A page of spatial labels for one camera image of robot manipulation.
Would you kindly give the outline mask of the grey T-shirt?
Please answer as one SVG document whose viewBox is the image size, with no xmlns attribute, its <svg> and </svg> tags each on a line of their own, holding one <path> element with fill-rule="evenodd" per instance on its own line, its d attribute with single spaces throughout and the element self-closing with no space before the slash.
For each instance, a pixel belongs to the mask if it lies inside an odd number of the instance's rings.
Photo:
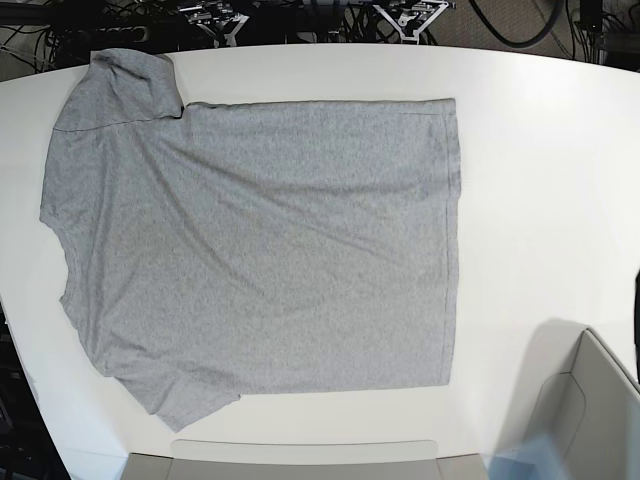
<svg viewBox="0 0 640 480">
<path fill-rule="evenodd" d="M 460 194 L 452 99 L 184 104 L 171 60 L 109 49 L 40 218 L 92 365 L 180 431 L 244 395 L 446 385 Z"/>
</svg>

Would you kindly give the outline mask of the grey chair at bottom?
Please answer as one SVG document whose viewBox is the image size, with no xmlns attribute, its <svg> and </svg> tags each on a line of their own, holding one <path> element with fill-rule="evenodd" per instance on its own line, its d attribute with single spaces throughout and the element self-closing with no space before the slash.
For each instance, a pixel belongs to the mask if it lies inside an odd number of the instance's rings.
<svg viewBox="0 0 640 480">
<path fill-rule="evenodd" d="M 440 457 L 431 440 L 256 444 L 176 440 L 167 457 L 129 455 L 124 479 L 487 479 L 478 454 Z"/>
</svg>

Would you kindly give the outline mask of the blue blurred object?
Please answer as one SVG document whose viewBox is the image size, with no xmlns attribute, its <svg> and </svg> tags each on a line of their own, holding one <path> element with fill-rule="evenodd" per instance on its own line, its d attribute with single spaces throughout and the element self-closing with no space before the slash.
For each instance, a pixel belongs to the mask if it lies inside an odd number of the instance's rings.
<svg viewBox="0 0 640 480">
<path fill-rule="evenodd" d="M 485 459 L 491 480 L 570 479 L 564 467 L 564 451 L 550 434 L 526 439 L 523 443 Z"/>
</svg>

